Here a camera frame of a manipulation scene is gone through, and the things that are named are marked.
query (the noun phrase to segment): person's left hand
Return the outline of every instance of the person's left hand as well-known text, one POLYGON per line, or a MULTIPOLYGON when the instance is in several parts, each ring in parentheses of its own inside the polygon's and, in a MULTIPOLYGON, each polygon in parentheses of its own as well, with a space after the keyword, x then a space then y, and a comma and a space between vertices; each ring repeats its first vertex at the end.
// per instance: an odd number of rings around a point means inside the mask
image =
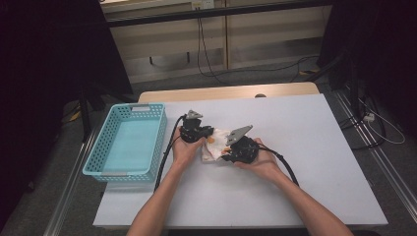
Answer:
POLYGON ((205 143, 206 138, 200 138, 197 142, 188 144, 181 139, 180 128, 177 128, 173 141, 174 144, 172 145, 172 149, 174 150, 174 161, 172 165, 179 167, 184 171, 193 161, 197 149, 205 143))

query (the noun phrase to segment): person's left forearm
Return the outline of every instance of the person's left forearm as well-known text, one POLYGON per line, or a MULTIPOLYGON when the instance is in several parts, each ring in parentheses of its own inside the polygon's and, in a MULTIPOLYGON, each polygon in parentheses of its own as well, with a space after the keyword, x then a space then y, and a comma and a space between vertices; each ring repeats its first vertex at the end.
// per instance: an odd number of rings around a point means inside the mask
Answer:
POLYGON ((160 186, 136 215, 128 235, 160 235, 169 205, 183 173, 181 166, 171 166, 160 186))

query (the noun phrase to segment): white cable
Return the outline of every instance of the white cable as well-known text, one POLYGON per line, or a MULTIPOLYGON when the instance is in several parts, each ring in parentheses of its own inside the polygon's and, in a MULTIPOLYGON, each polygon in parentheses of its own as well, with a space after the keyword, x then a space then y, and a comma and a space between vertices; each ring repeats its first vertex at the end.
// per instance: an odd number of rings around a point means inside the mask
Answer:
POLYGON ((374 113, 376 116, 378 116, 378 117, 380 117, 382 120, 384 120, 385 122, 387 122, 389 125, 391 125, 395 130, 396 130, 396 132, 398 132, 398 134, 400 134, 401 135, 401 137, 402 137, 402 141, 401 142, 395 142, 395 141, 392 141, 392 140, 389 140, 389 139, 387 139, 387 138, 385 138, 385 137, 383 137, 382 135, 380 135, 380 133, 378 133, 372 126, 371 126, 371 123, 368 121, 368 126, 369 126, 369 128, 371 128, 371 130, 372 131, 374 131, 374 133, 376 134, 376 135, 378 135, 379 137, 381 137, 382 139, 384 139, 385 141, 387 141, 387 142, 390 142, 390 143, 392 143, 392 144, 394 144, 394 145, 402 145, 402 144, 404 144, 405 143, 405 137, 404 137, 404 135, 398 130, 398 129, 396 129, 396 127, 394 126, 394 125, 392 125, 388 120, 386 120, 384 117, 382 117, 380 114, 378 114, 377 112, 375 112, 373 109, 371 109, 371 108, 369 108, 369 106, 367 105, 367 104, 365 104, 365 102, 363 102, 361 99, 359 99, 359 101, 362 103, 362 104, 364 104, 370 111, 372 111, 372 113, 374 113))

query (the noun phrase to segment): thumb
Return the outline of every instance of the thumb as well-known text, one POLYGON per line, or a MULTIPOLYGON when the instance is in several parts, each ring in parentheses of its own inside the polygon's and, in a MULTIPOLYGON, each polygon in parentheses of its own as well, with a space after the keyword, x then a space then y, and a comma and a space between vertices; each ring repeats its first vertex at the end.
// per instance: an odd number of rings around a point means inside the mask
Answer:
POLYGON ((243 162, 240 162, 240 161, 235 161, 235 162, 234 162, 234 165, 235 165, 236 167, 241 168, 241 169, 250 169, 250 168, 251 168, 251 165, 250 165, 250 164, 243 163, 243 162))

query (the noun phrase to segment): person's right hand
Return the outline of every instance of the person's right hand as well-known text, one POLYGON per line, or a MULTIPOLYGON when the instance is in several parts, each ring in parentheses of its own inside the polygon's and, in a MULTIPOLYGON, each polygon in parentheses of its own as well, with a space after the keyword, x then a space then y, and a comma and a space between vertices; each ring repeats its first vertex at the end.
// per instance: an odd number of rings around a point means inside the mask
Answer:
MULTIPOLYGON (((259 138, 254 139, 254 141, 260 145, 263 144, 259 138)), ((275 178, 276 173, 281 172, 276 163, 276 157, 272 153, 261 149, 259 150, 257 158, 251 164, 236 161, 234 165, 242 169, 250 170, 261 178, 269 181, 272 181, 275 178)))

